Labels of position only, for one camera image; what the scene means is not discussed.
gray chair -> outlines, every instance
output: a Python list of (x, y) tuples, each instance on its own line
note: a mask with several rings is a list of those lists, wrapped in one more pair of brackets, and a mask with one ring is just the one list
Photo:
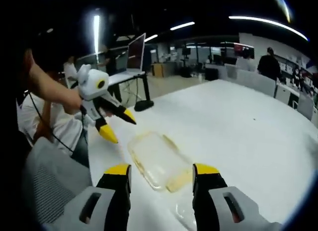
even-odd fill
[(297, 105), (297, 111), (311, 121), (314, 112), (314, 101), (312, 100), (312, 98), (303, 93), (300, 93), (298, 103), (293, 101), (293, 108), (295, 108), (295, 104)]
[(268, 96), (274, 97), (276, 81), (266, 76), (259, 74), (253, 75), (253, 87), (256, 91), (267, 94)]
[(277, 86), (276, 99), (288, 104), (291, 92), (281, 86)]
[(228, 80), (228, 72), (224, 66), (218, 68), (219, 71), (219, 79)]
[(230, 81), (237, 80), (238, 73), (237, 73), (236, 66), (230, 65), (230, 64), (225, 64), (225, 68), (227, 70), (228, 79), (230, 79)]
[(256, 75), (255, 72), (237, 70), (237, 74), (238, 74), (238, 78), (237, 78), (238, 84), (254, 89), (253, 77), (254, 75)]
[(22, 193), (36, 220), (55, 222), (64, 206), (92, 185), (89, 169), (40, 138), (27, 157), (22, 174)]

table surface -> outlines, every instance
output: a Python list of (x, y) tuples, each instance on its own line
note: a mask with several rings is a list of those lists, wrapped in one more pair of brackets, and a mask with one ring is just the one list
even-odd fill
[(117, 83), (123, 82), (125, 80), (131, 79), (133, 77), (141, 76), (143, 74), (145, 74), (144, 71), (140, 71), (140, 72), (133, 72), (133, 71), (120, 72), (118, 74), (115, 74), (115, 75), (112, 75), (112, 76), (109, 77), (109, 85), (117, 84)]
[(300, 93), (299, 90), (296, 91), (293, 87), (287, 86), (286, 84), (282, 84), (282, 83), (278, 83), (277, 86), (281, 86), (284, 89), (287, 89), (288, 91), (290, 91), (292, 94), (296, 95), (297, 97), (300, 97)]
[(308, 119), (274, 98), (223, 80), (170, 93), (154, 103), (139, 113), (131, 108), (137, 125), (107, 118), (119, 144), (105, 141), (95, 128), (88, 130), (94, 185), (107, 168), (122, 161), (132, 165), (127, 230), (186, 230), (170, 212), (166, 194), (150, 187), (127, 151), (127, 143), (147, 131), (166, 134), (193, 161), (215, 166), (270, 222), (284, 223), (293, 214), (317, 167), (318, 130)]

clear plastic tray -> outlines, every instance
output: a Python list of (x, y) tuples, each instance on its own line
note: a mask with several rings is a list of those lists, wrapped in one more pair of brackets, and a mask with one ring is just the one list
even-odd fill
[(194, 210), (192, 208), (193, 193), (192, 185), (185, 186), (178, 191), (177, 196), (172, 202), (172, 213), (182, 225), (189, 231), (196, 231), (197, 224), (195, 221)]
[(175, 192), (192, 182), (192, 162), (166, 135), (149, 132), (137, 136), (128, 150), (153, 189)]

black ceiling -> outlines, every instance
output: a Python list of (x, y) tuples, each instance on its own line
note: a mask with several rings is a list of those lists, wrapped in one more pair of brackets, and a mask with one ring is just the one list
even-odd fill
[[(59, 50), (73, 51), (79, 57), (93, 53), (94, 13), (103, 18), (102, 39), (106, 43), (116, 41), (118, 36), (143, 32), (148, 36), (159, 35), (151, 42), (248, 32), (289, 44), (313, 57), (318, 45), (314, 0), (285, 1), (294, 13), (290, 24), (274, 0), (37, 0), (32, 28), (34, 34), (41, 33), (41, 40), (50, 41)], [(232, 21), (228, 19), (229, 15), (279, 21), (301, 31), (310, 43), (287, 30), (258, 22)], [(171, 27), (189, 21), (195, 21), (195, 25), (169, 31)], [(49, 28), (53, 28), (53, 32), (46, 33)]]

gripper jaw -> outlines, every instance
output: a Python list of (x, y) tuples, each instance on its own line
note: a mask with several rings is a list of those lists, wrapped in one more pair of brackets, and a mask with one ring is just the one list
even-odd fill
[(95, 127), (99, 134), (106, 140), (112, 143), (118, 143), (118, 139), (112, 130), (112, 128), (106, 123), (104, 118), (99, 118), (96, 120)]
[(136, 124), (136, 120), (131, 111), (122, 106), (121, 103), (113, 98), (108, 91), (104, 95), (94, 100), (94, 105), (97, 108), (102, 108), (106, 111), (109, 111), (113, 115), (125, 120), (126, 122)]

